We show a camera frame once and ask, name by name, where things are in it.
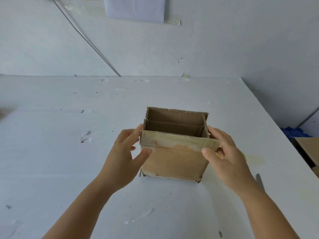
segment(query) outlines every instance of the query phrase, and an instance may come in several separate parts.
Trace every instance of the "right hand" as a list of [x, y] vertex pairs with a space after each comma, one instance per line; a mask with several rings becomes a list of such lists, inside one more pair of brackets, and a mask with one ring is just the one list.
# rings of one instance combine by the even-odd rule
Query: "right hand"
[[210, 138], [220, 140], [217, 154], [209, 148], [203, 148], [203, 156], [212, 164], [218, 177], [224, 184], [234, 191], [239, 197], [259, 189], [252, 176], [245, 158], [236, 147], [233, 139], [226, 132], [208, 126]]

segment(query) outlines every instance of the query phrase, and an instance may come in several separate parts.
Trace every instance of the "fingernail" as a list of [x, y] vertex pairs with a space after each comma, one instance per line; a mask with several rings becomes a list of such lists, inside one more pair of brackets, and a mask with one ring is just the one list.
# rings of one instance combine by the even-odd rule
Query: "fingernail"
[[208, 154], [209, 149], [208, 148], [202, 148], [202, 154]]

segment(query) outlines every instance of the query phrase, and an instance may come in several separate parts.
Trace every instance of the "left hand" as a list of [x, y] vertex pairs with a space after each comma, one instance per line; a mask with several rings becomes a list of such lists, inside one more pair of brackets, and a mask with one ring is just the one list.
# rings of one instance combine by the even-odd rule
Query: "left hand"
[[140, 124], [136, 129], [121, 131], [96, 178], [113, 193], [128, 185], [135, 178], [152, 153], [151, 149], [146, 148], [136, 158], [132, 158], [131, 151], [135, 149], [133, 145], [139, 141], [142, 127], [143, 125]]

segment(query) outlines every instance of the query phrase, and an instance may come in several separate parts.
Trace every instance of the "forearm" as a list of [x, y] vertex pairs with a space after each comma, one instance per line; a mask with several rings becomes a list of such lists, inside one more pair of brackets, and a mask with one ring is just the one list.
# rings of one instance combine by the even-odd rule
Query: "forearm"
[[113, 193], [92, 181], [42, 239], [89, 239], [99, 214]]
[[256, 239], [299, 239], [272, 199], [254, 189], [241, 196]]

